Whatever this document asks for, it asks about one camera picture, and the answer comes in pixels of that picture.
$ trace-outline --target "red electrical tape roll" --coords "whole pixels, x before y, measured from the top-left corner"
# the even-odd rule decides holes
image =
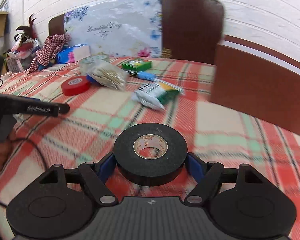
[[[86,76],[78,76],[64,81],[61,89],[65,96],[74,96],[87,91],[90,85],[91,83],[87,80]]]

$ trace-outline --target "white floral board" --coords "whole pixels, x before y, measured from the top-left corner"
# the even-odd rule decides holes
[[[92,55],[160,57],[161,0],[107,0],[67,12],[70,46],[88,44]]]

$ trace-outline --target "plastic bag of toothpicks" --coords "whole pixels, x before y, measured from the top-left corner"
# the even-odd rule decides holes
[[[96,59],[87,74],[103,86],[124,90],[129,73],[104,60]]]

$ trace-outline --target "gray ribbed panel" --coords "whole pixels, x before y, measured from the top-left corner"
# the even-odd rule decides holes
[[[125,197],[117,206],[101,208],[89,226],[64,240],[237,239],[215,228],[203,209],[187,207],[178,197]]]

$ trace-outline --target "plaid tablecloth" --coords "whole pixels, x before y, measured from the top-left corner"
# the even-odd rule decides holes
[[[120,65],[125,60],[128,59],[115,58],[112,64]],[[98,161],[111,150],[123,130],[144,122],[163,123],[178,130],[186,139],[188,151],[204,161],[214,160],[233,168],[240,163],[249,163],[295,203],[298,215],[290,237],[300,240],[300,136],[209,103],[213,65],[172,59],[151,60],[152,73],[185,90],[184,96],[177,97],[161,112],[130,100],[131,92],[146,82],[132,77],[124,92],[93,86],[80,95],[64,96],[60,85],[68,78],[80,75],[77,63],[30,75],[14,74],[4,82],[0,92],[70,105],[70,112],[58,118],[16,115],[17,136],[28,137],[37,143],[48,166],[61,163],[69,169],[86,161]],[[42,161],[32,145],[16,144],[0,173],[0,200],[9,203],[42,172]],[[184,198],[195,182],[183,170],[166,185],[140,187],[116,170],[107,186],[119,199],[125,195],[180,195]],[[77,185],[69,187],[78,189]],[[13,237],[1,207],[0,234],[4,240]]]

